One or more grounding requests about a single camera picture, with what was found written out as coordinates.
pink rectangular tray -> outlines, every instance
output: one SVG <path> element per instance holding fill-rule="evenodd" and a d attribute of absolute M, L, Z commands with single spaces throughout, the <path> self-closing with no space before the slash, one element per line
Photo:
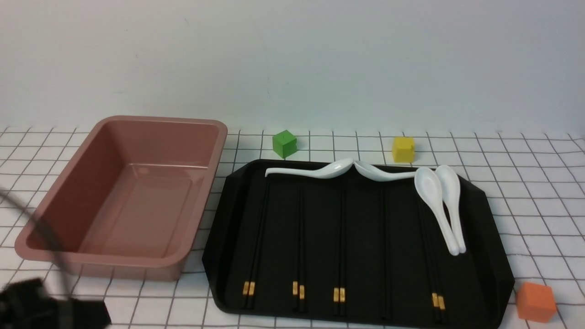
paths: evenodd
<path fill-rule="evenodd" d="M 219 121 L 113 116 L 90 132 L 35 214 L 73 274 L 177 280 L 227 135 Z M 28 223 L 24 259 L 50 261 Z"/>

chopsticks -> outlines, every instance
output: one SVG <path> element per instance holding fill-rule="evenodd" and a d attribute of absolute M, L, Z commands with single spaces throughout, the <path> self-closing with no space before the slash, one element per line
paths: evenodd
<path fill-rule="evenodd" d="M 298 312 L 305 311 L 305 217 L 304 217 L 304 191 L 302 186 L 298 189 L 298 216 L 297 229 L 293 233 L 293 248 L 295 248 L 296 257 L 294 258 L 294 278 L 292 283 L 292 303 L 293 309 Z"/>
<path fill-rule="evenodd" d="M 266 221 L 266 212 L 268 208 L 268 195 L 270 186 L 266 182 L 266 188 L 264 189 L 264 197 L 262 198 L 262 208 L 260 211 L 260 220 L 256 228 L 253 241 L 255 241 L 254 252 L 251 254 L 251 268 L 248 280 L 244 282 L 244 288 L 242 291 L 243 295 L 243 309 L 252 309 L 254 306 L 254 297 L 256 290 L 256 278 L 258 277 L 258 267 L 260 266 L 260 256 L 262 249 L 262 237 L 264 236 L 264 222 Z"/>
<path fill-rule="evenodd" d="M 381 318 L 392 319 L 392 277 L 391 270 L 388 268 L 392 264 L 391 254 L 388 248 L 388 228 L 386 224 L 386 188 L 382 187 L 380 191 L 380 252 L 382 255 L 382 264 L 380 266 L 380 286 L 382 294 L 380 295 Z"/>
<path fill-rule="evenodd" d="M 340 220 L 339 220 L 339 239 L 337 248 L 335 248 L 335 258 L 338 260 L 338 272 L 333 276 L 333 315 L 344 316 L 346 314 L 346 257 L 347 257 L 347 229 L 346 229 L 346 193 L 341 189 L 340 193 Z"/>
<path fill-rule="evenodd" d="M 432 216 L 421 204 L 420 200 L 417 203 L 419 208 L 418 218 L 420 223 L 421 239 L 428 272 L 429 287 L 431 288 L 433 316 L 435 318 L 435 323 L 446 323 L 445 299 L 442 294 L 442 287 L 439 280 L 439 269 L 435 261 L 435 248 L 433 247 L 437 244 L 437 241 L 431 237 L 431 233 L 429 232 L 430 228 L 426 222 L 428 218 L 432 218 Z"/>

black serving tray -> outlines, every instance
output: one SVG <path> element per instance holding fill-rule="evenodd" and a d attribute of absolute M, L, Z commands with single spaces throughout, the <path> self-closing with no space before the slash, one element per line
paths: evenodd
<path fill-rule="evenodd" d="M 411 327 L 500 325 L 514 277 L 483 191 L 460 178 L 467 252 L 452 256 L 413 179 L 379 183 L 355 168 L 329 180 L 264 177 L 269 167 L 325 165 L 256 160 L 227 177 L 203 254 L 221 310 Z"/>

white wall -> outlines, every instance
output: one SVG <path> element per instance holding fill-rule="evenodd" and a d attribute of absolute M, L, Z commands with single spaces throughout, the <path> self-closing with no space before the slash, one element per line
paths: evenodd
<path fill-rule="evenodd" d="M 0 0 L 0 122 L 585 132 L 582 0 Z"/>

black cable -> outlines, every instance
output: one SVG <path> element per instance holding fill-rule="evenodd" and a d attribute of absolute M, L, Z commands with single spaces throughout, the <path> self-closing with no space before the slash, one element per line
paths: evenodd
<path fill-rule="evenodd" d="M 51 227 L 44 221 L 36 218 L 34 214 L 30 213 L 30 211 L 26 209 L 26 206 L 9 197 L 7 191 L 0 191 L 0 196 L 2 196 L 4 201 L 8 202 L 15 208 L 20 209 L 22 214 L 28 217 L 29 221 L 31 221 L 34 225 L 33 234 L 38 234 L 39 237 L 43 240 L 47 250 L 52 251 L 51 254 L 53 256 L 53 263 L 59 267 L 61 272 L 61 285 L 65 291 L 66 296 L 65 302 L 59 303 L 58 324 L 61 329 L 73 329 L 73 301 L 71 299 L 71 286 L 69 285 L 69 281 L 65 275 L 67 270 L 67 262 L 65 262 L 63 256 L 61 255 L 63 248 L 58 242 L 53 229 L 51 229 Z"/>

